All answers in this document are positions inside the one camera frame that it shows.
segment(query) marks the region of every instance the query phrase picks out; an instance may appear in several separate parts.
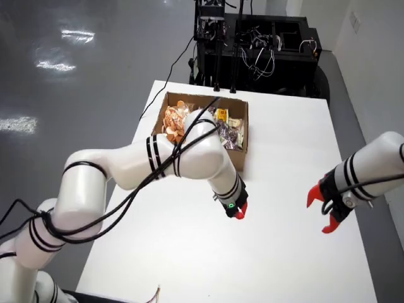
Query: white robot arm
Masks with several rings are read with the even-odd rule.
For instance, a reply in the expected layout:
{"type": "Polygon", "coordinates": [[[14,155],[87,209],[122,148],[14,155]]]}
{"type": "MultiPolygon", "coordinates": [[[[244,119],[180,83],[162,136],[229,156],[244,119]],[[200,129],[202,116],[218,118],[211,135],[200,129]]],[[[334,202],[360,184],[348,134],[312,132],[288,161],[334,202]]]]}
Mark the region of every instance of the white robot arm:
{"type": "MultiPolygon", "coordinates": [[[[65,164],[57,199],[47,200],[39,208],[42,214],[47,214],[52,226],[43,216],[33,218],[15,239],[0,246],[0,254],[16,252],[16,257],[0,261],[0,270],[5,262],[14,262],[16,266],[9,273],[14,276],[7,277],[8,285],[21,283],[22,271],[43,268],[65,242],[80,243],[99,235],[102,221],[97,223],[96,220],[105,213],[109,178],[123,189],[142,188],[148,184],[145,181],[148,176],[166,165],[155,175],[155,180],[168,175],[206,179],[227,216],[244,218],[248,197],[245,184],[220,142],[212,115],[201,110],[192,112],[185,121],[186,132],[188,129],[182,153],[174,161],[170,161],[170,157],[176,146],[163,134],[116,150],[82,150],[72,154],[65,164]],[[201,141],[193,142],[204,135],[201,141]],[[83,228],[91,223],[96,224],[83,228]]],[[[26,280],[29,280],[23,281],[26,285],[33,283],[32,279],[26,280]]]]}
{"type": "Polygon", "coordinates": [[[330,212],[330,225],[323,232],[329,234],[356,206],[371,205],[371,200],[403,184],[404,137],[390,131],[328,172],[309,191],[307,207],[315,199],[324,202],[322,214],[330,212]]]}

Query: floor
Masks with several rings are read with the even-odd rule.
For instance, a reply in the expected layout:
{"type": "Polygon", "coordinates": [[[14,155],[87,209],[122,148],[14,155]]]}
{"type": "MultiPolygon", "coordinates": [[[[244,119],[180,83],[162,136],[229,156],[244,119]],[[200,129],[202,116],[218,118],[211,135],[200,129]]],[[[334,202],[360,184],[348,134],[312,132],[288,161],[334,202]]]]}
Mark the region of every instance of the floor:
{"type": "MultiPolygon", "coordinates": [[[[0,0],[0,213],[15,198],[36,207],[56,197],[74,151],[131,142],[153,80],[165,80],[193,34],[193,8],[188,0],[0,0]]],[[[172,81],[188,81],[191,53],[172,81]]],[[[346,158],[365,142],[334,55],[323,52],[320,66],[346,158]]],[[[404,302],[404,253],[379,200],[357,210],[365,251],[379,302],[404,302]]],[[[18,209],[0,234],[27,217],[18,209]]],[[[90,249],[67,246],[45,270],[74,290],[90,249]]]]}

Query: table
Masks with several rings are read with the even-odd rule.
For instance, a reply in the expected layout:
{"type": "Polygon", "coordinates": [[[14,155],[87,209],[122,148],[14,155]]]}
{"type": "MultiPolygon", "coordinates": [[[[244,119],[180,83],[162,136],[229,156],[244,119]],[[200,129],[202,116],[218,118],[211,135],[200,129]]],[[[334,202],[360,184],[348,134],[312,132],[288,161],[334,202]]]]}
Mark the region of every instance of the table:
{"type": "MultiPolygon", "coordinates": [[[[325,235],[321,203],[306,208],[308,190],[341,161],[326,101],[178,83],[165,91],[249,102],[246,218],[227,218],[206,181],[153,182],[95,241],[76,291],[146,302],[161,285],[160,303],[376,302],[355,213],[325,235]]],[[[150,135],[163,97],[134,141],[150,135]]],[[[116,187],[107,210],[127,194],[116,187]]]]}

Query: white wire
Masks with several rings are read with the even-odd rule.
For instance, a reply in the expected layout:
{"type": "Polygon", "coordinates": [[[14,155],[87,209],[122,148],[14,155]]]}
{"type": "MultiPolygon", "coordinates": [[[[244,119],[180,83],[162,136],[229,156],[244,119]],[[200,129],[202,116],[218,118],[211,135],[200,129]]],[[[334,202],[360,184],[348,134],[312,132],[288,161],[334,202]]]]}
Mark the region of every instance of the white wire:
{"type": "Polygon", "coordinates": [[[254,81],[258,81],[258,79],[260,79],[260,77],[262,77],[262,76],[264,76],[264,77],[271,76],[273,74],[274,70],[275,70],[275,58],[273,55],[273,50],[271,50],[271,57],[268,60],[268,63],[266,64],[264,71],[261,71],[261,74],[254,81]],[[272,70],[271,70],[271,72],[269,72],[269,74],[267,74],[266,69],[268,68],[268,65],[270,65],[271,60],[272,60],[272,70]]]}
{"type": "Polygon", "coordinates": [[[302,44],[304,42],[309,42],[310,45],[311,45],[311,42],[314,42],[316,44],[316,46],[314,47],[313,53],[316,52],[316,50],[317,50],[317,42],[315,40],[313,40],[313,39],[311,39],[311,40],[303,40],[302,43],[300,43],[300,45],[299,45],[299,52],[300,52],[300,48],[302,47],[302,44]]]}
{"type": "Polygon", "coordinates": [[[258,63],[258,59],[259,59],[259,57],[261,56],[263,50],[264,50],[264,47],[261,49],[261,52],[259,52],[258,57],[257,57],[257,59],[255,60],[255,64],[254,64],[255,66],[256,66],[257,63],[258,63]]]}
{"type": "Polygon", "coordinates": [[[282,41],[280,40],[280,37],[278,35],[276,35],[276,39],[278,41],[278,52],[280,52],[282,47],[282,41]]]}

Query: cardboard box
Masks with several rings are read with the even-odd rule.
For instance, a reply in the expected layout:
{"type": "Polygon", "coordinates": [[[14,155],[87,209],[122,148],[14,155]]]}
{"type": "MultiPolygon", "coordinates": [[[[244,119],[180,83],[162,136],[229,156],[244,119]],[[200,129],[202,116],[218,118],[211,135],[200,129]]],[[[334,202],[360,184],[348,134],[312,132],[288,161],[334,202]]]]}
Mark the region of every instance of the cardboard box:
{"type": "MultiPolygon", "coordinates": [[[[199,107],[207,106],[214,98],[214,96],[186,95],[183,93],[167,92],[160,112],[158,113],[158,119],[153,128],[152,134],[160,134],[162,132],[165,110],[168,106],[176,106],[177,102],[182,100],[185,103],[194,104],[197,109],[199,107]]],[[[248,151],[248,103],[238,99],[221,98],[218,101],[218,107],[221,109],[228,109],[231,118],[244,120],[244,141],[242,144],[242,151],[227,150],[235,169],[242,172],[248,151]]]]}

